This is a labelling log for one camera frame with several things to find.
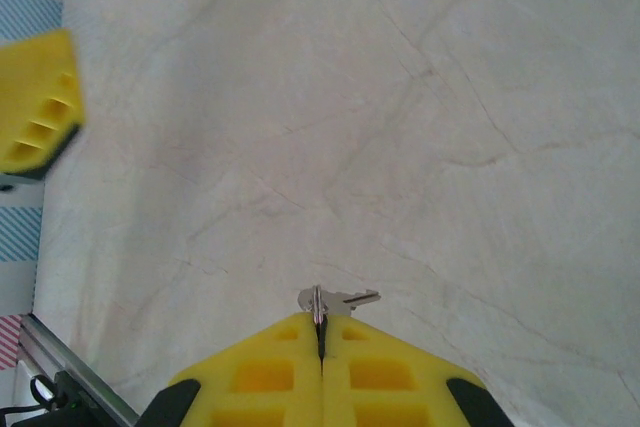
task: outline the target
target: rectangular hole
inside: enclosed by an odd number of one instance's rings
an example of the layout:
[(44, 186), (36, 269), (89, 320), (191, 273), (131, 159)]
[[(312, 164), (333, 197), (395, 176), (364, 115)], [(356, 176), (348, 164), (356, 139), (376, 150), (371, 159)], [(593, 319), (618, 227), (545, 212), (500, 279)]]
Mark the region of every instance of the rectangular hole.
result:
[(241, 364), (232, 392), (281, 392), (293, 389), (293, 364), (287, 360), (249, 361)]
[(42, 146), (51, 141), (55, 133), (56, 131), (54, 129), (31, 122), (29, 127), (24, 131), (22, 140), (33, 145)]
[(388, 359), (354, 360), (349, 364), (351, 388), (363, 390), (416, 390), (411, 369)]
[(40, 119), (46, 123), (58, 125), (63, 122), (71, 107), (56, 99), (47, 100), (40, 109)]
[(71, 87), (73, 87), (73, 75), (71, 74), (67, 74), (67, 73), (63, 73), (60, 75), (59, 77), (60, 80), (60, 85), (62, 85), (63, 87), (69, 89)]
[(427, 413), (419, 405), (356, 405), (356, 427), (428, 427)]
[(276, 334), (276, 340), (296, 340), (298, 331), (293, 327), (287, 327)]
[(210, 427), (282, 427), (284, 410), (237, 410), (216, 412)]
[(342, 331), (342, 338), (344, 340), (369, 340), (362, 332), (352, 329), (351, 327), (347, 327)]
[(37, 155), (39, 152), (40, 149), (38, 147), (23, 144), (22, 142), (15, 142), (9, 151), (7, 158), (12, 162), (24, 162), (31, 159), (34, 155)]

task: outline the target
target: key blade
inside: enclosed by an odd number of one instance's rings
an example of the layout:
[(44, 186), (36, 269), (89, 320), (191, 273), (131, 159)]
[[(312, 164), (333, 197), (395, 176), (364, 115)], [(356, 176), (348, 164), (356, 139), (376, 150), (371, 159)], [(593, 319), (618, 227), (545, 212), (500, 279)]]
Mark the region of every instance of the key blade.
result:
[(355, 294), (350, 298), (344, 299), (343, 302), (345, 304), (349, 304), (352, 308), (357, 307), (358, 305), (369, 304), (371, 302), (375, 302), (376, 300), (380, 300), (380, 293), (375, 290), (368, 290), (364, 294)]

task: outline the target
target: blue striped fabric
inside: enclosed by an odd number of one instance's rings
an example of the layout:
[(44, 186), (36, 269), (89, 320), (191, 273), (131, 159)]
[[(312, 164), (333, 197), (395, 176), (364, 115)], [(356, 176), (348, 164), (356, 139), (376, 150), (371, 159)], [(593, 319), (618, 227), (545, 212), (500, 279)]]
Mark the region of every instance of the blue striped fabric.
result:
[(0, 0), (0, 36), (21, 40), (60, 27), (62, 2)]
[(0, 207), (0, 262), (38, 259), (42, 208)]

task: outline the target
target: white marble table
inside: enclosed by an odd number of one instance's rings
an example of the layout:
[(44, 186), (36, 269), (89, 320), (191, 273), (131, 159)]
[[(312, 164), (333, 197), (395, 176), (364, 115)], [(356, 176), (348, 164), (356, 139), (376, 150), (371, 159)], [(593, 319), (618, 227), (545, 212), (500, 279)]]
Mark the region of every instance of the white marble table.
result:
[(36, 313), (137, 410), (297, 310), (640, 425), (639, 0), (65, 0), (89, 127)]

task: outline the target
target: red striped fabric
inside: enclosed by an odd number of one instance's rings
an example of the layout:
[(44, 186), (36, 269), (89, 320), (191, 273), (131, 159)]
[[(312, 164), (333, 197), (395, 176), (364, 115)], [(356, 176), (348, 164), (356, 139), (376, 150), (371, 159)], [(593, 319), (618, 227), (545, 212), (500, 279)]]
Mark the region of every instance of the red striped fabric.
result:
[(18, 362), (20, 316), (0, 317), (0, 370), (13, 369)]

